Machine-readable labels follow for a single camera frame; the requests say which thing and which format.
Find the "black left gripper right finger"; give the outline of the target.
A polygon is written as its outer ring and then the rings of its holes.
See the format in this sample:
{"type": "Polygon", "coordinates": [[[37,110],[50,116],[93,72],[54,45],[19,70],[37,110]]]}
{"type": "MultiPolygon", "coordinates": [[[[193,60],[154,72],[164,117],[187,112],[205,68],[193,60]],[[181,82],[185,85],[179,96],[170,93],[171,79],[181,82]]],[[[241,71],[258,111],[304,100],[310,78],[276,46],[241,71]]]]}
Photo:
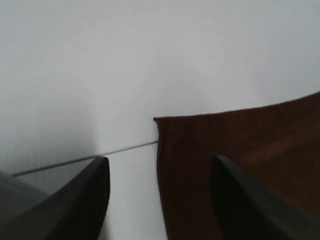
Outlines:
{"type": "Polygon", "coordinates": [[[224,155],[212,158],[210,198],[225,240],[318,240],[320,220],[285,202],[224,155]]]}

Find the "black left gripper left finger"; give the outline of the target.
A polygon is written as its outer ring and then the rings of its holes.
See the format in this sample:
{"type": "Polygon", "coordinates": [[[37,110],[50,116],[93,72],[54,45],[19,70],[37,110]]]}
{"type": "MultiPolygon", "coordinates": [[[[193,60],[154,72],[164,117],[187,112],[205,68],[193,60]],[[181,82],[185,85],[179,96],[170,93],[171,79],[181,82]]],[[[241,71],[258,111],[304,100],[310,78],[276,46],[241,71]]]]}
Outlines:
{"type": "Polygon", "coordinates": [[[2,240],[97,240],[111,191],[110,164],[96,157],[57,192],[0,228],[2,240]]]}

